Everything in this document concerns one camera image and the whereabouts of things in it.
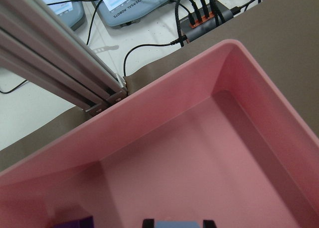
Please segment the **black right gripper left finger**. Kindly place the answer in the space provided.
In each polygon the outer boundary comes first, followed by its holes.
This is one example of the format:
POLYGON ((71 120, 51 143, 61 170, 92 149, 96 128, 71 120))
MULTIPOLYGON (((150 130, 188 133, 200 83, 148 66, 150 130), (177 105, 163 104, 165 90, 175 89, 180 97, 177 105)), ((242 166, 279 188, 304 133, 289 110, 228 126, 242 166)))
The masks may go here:
POLYGON ((154 219, 144 219, 142 223, 142 228, 154 228, 155 220, 154 219))

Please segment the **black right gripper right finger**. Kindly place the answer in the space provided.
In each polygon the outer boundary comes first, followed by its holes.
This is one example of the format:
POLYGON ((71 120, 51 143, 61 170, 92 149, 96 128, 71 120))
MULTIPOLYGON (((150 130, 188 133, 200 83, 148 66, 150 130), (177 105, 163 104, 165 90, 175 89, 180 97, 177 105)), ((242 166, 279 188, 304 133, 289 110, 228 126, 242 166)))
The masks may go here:
POLYGON ((216 223, 214 220, 203 220, 203 228, 216 228, 216 223))

